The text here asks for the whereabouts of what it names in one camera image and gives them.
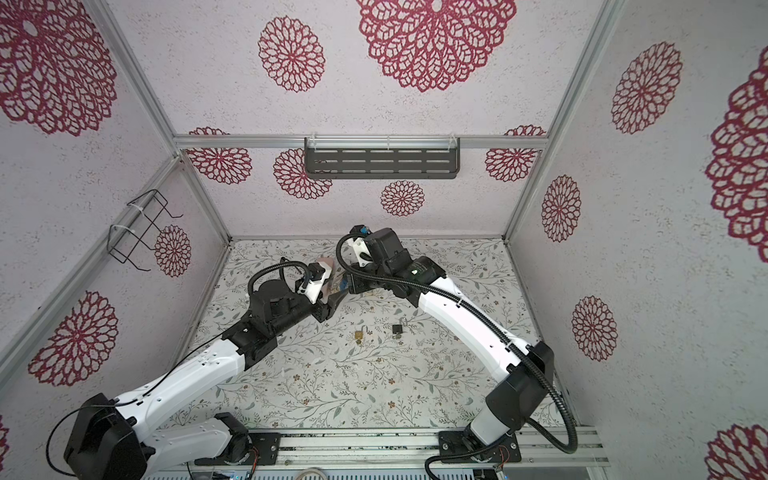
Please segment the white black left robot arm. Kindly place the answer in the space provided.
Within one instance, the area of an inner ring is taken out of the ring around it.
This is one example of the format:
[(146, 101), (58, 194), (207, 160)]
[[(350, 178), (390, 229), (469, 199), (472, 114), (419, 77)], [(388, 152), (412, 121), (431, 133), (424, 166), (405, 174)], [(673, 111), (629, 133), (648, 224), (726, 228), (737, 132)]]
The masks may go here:
[(211, 460), (241, 464), (253, 444), (232, 413), (197, 424), (164, 428), (166, 420), (205, 391), (255, 366), (278, 344), (279, 335), (306, 318), (324, 322), (346, 297), (328, 298), (317, 284), (298, 293), (280, 279), (251, 292), (240, 320), (201, 352), (148, 384), (114, 399), (97, 394), (77, 412), (63, 458), (78, 479), (141, 479), (182, 463)]

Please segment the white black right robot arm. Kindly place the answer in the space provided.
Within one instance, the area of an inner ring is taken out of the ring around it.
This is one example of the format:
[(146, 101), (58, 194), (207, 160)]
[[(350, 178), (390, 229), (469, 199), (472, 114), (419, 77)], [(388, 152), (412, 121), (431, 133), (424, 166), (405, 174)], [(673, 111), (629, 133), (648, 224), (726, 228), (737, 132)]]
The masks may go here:
[(524, 424), (549, 397), (562, 404), (553, 385), (553, 352), (508, 331), (475, 305), (431, 258), (414, 258), (390, 228), (372, 232), (357, 226), (335, 247), (349, 290), (385, 289), (431, 316), (483, 364), (494, 389), (465, 429), (471, 450), (488, 446)]

